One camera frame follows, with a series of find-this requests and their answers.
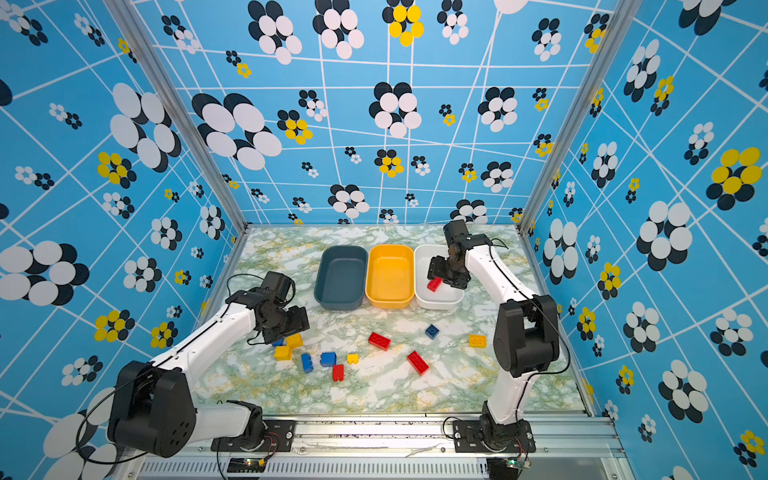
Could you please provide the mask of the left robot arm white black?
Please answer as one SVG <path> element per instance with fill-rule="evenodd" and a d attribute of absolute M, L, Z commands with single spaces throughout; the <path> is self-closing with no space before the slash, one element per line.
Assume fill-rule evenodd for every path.
<path fill-rule="evenodd" d="M 261 407 L 244 401 L 196 406 L 191 389 L 232 345 L 255 332 L 271 345 L 308 330 L 305 308 L 291 305 L 294 281 L 269 271 L 261 284 L 230 295 L 207 322 L 152 360 L 132 361 L 117 377 L 108 439 L 163 458 L 190 442 L 252 449 L 267 436 Z"/>

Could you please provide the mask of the aluminium front rail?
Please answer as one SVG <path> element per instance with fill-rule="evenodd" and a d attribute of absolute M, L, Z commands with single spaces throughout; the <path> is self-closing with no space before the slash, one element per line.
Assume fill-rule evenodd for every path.
<path fill-rule="evenodd" d="M 207 441 L 148 455 L 116 479 L 632 479 L 612 422 L 534 414 L 534 448 L 469 452 L 458 414 L 292 416 L 278 453 L 216 453 Z"/>

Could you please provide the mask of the small red lego brick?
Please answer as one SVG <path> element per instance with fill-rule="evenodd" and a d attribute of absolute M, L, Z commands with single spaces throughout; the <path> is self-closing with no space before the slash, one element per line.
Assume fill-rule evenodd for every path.
<path fill-rule="evenodd" d="M 341 382 L 345 378 L 345 368 L 342 364 L 336 364 L 332 367 L 332 379 L 334 382 Z"/>

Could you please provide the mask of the red lego brick long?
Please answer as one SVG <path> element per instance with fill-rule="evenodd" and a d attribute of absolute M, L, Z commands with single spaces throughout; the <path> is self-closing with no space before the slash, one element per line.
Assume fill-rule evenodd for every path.
<path fill-rule="evenodd" d="M 411 352 L 407 356 L 407 360 L 419 375 L 424 375 L 429 370 L 429 365 L 417 351 Z"/>

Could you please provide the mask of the yellow plastic bin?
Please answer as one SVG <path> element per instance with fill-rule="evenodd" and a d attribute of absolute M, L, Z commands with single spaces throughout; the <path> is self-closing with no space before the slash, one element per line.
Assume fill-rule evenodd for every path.
<path fill-rule="evenodd" d="M 369 252 L 365 294 L 372 306 L 404 309 L 415 293 L 414 251 L 405 245 L 384 244 Z"/>

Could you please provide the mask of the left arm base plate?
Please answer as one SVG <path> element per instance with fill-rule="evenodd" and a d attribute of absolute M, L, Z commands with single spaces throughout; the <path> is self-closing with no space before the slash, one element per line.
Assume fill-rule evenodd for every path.
<path fill-rule="evenodd" d="M 296 435 L 297 422 L 267 419 L 254 431 L 237 437 L 215 438 L 211 450 L 226 453 L 282 453 L 289 452 Z"/>

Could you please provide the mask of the blue lego brick square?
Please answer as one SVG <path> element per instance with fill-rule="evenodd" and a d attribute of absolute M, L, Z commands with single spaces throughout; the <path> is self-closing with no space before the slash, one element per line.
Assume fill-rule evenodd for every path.
<path fill-rule="evenodd" d="M 320 364 L 323 367 L 333 367 L 337 364 L 337 355 L 335 352 L 323 352 L 320 356 Z"/>

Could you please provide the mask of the small blue lego brick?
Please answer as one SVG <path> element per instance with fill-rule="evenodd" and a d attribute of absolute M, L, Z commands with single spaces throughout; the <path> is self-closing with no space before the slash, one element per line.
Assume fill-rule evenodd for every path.
<path fill-rule="evenodd" d="M 426 334 L 426 335 L 427 335 L 427 336 L 428 336 L 430 339 L 435 339 L 435 338 L 436 338 L 436 336 L 439 334 L 439 329 L 438 329 L 436 326 L 434 326 L 434 325 L 429 325 L 429 326 L 427 327 L 427 329 L 425 330 L 425 334 Z"/>

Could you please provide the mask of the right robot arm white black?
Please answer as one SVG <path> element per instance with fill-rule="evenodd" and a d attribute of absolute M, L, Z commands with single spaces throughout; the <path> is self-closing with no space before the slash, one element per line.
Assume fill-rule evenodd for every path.
<path fill-rule="evenodd" d="M 560 357 L 557 306 L 551 296 L 525 286 L 503 263 L 492 240 L 471 233 L 465 221 L 450 221 L 443 233 L 447 254 L 432 257 L 427 278 L 440 278 L 460 290 L 476 279 L 498 304 L 492 346 L 500 371 L 480 415 L 481 441 L 493 452 L 511 446 L 532 452 L 524 406 L 535 381 Z"/>

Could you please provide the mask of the dark teal plastic bin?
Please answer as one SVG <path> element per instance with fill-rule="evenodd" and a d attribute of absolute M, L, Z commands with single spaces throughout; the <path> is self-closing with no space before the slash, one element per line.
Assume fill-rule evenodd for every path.
<path fill-rule="evenodd" d="M 368 252 L 363 247 L 340 245 L 327 248 L 318 268 L 315 300 L 331 311 L 359 308 L 365 296 L 367 263 Z"/>

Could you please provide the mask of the blue lego brick narrow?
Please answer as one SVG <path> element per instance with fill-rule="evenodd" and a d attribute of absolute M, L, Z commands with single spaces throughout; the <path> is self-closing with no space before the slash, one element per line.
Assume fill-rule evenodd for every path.
<path fill-rule="evenodd" d="M 301 366 L 302 370 L 307 374 L 314 371 L 314 364 L 309 353 L 303 353 L 301 355 Z"/>

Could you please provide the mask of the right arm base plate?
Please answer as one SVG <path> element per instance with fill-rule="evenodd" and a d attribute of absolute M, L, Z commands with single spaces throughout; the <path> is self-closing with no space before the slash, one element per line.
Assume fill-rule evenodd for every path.
<path fill-rule="evenodd" d="M 457 453 L 526 455 L 536 452 L 531 425 L 526 420 L 508 425 L 496 424 L 485 417 L 454 420 L 450 436 Z"/>

